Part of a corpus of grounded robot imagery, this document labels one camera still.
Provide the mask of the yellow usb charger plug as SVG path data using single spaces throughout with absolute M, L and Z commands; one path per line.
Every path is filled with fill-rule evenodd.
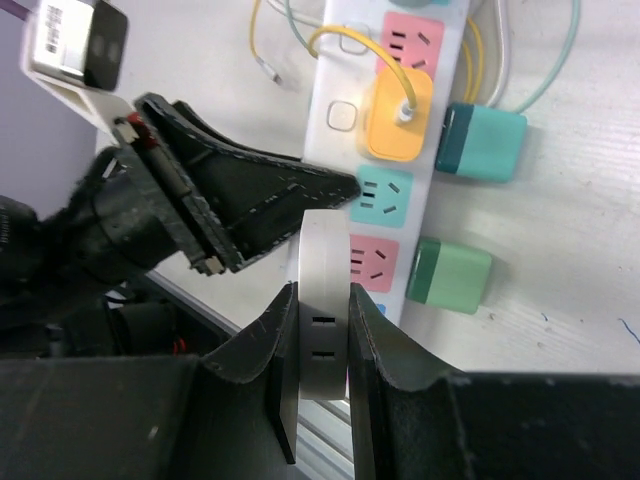
M 403 67 L 417 97 L 408 112 L 406 92 L 389 67 L 381 70 L 362 102 L 356 147 L 366 158 L 407 163 L 422 151 L 433 96 L 431 77 Z

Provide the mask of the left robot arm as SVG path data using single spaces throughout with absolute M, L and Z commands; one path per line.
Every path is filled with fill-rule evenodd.
M 236 143 L 183 101 L 139 97 L 111 126 L 68 205 L 39 220 L 1 201 L 1 330 L 60 321 L 182 253 L 239 272 L 294 236 L 308 210 L 360 195 L 354 176 Z

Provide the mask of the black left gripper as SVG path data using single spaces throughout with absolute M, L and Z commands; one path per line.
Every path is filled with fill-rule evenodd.
M 201 274 L 238 272 L 295 236 L 306 211 L 361 193 L 351 174 L 232 141 L 183 101 L 147 93 L 134 106 L 69 203 L 69 264 L 96 280 L 177 251 Z

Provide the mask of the white plug adapter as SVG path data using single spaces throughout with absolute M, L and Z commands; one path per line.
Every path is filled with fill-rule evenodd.
M 350 254 L 344 212 L 304 213 L 298 249 L 299 386 L 304 399 L 345 397 Z

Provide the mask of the white multi-socket power strip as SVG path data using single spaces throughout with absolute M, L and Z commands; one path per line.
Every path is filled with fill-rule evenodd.
M 354 175 L 351 277 L 401 319 L 469 5 L 329 1 L 306 161 Z

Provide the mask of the teal cube plug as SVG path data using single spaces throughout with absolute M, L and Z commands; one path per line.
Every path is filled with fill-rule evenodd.
M 512 180 L 528 121 L 517 113 L 482 105 L 453 103 L 443 121 L 435 169 L 476 180 Z

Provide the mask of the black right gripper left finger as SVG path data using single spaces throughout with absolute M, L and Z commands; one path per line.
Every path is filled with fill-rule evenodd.
M 298 290 L 204 356 L 5 360 L 5 479 L 283 479 L 295 460 Z

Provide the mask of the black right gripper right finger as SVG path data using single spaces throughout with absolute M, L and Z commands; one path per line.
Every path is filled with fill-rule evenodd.
M 359 479 L 635 479 L 635 375 L 470 372 L 353 284 L 349 394 Z

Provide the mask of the green cube plug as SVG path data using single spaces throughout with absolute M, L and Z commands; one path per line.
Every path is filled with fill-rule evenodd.
M 405 298 L 431 307 L 475 314 L 484 297 L 492 256 L 481 249 L 421 237 Z

